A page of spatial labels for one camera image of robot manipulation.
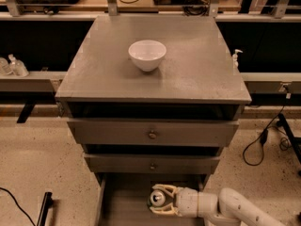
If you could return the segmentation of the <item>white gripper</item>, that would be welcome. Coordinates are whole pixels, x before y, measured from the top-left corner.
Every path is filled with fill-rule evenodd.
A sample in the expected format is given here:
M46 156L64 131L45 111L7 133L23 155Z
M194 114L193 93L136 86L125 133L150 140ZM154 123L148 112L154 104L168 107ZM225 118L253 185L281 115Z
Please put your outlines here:
M164 184L156 184L152 189L159 189L171 198L176 196L175 206L172 203L160 207L151 206L150 210L155 215L209 218L217 212L218 198L215 194Z

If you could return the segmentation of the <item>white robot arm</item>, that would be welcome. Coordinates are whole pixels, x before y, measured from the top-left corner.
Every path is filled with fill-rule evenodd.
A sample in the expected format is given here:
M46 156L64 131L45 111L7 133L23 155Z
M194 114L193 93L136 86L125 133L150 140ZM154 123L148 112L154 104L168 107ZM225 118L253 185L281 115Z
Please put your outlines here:
M156 184L149 209L159 216L203 218L205 226L285 226L239 192L223 188L219 195L189 187Z

